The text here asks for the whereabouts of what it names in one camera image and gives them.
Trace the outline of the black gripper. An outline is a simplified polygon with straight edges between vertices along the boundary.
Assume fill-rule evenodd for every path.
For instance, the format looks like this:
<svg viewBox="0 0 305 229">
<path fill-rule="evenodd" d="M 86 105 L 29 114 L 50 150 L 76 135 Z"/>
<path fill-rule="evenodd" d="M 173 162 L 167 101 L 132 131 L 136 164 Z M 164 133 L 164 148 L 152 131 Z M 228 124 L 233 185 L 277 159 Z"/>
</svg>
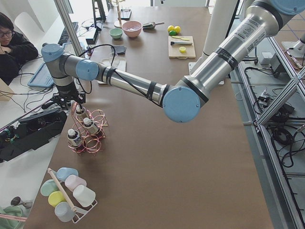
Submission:
<svg viewBox="0 0 305 229">
<path fill-rule="evenodd" d="M 69 92 L 68 94 L 64 94 L 63 92 L 54 93 L 51 98 L 51 102 L 60 106 L 63 110 L 68 110 L 71 105 L 69 102 L 75 101 L 82 107 L 82 104 L 86 102 L 86 94 L 84 91 L 79 92 Z"/>
</svg>

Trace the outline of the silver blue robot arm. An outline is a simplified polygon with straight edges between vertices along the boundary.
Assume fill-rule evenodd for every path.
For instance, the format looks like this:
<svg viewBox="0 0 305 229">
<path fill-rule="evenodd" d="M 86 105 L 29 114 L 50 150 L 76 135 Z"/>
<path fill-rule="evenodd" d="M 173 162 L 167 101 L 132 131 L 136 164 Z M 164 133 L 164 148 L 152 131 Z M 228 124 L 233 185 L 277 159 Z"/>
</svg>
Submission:
<svg viewBox="0 0 305 229">
<path fill-rule="evenodd" d="M 43 46 L 41 53 L 61 97 L 77 101 L 74 78 L 98 80 L 146 97 L 163 108 L 178 123 L 193 120 L 208 102 L 210 92 L 264 38 L 275 36 L 296 14 L 303 12 L 302 0 L 256 0 L 245 19 L 190 75 L 176 85 L 154 81 L 64 52 L 58 44 Z"/>
</svg>

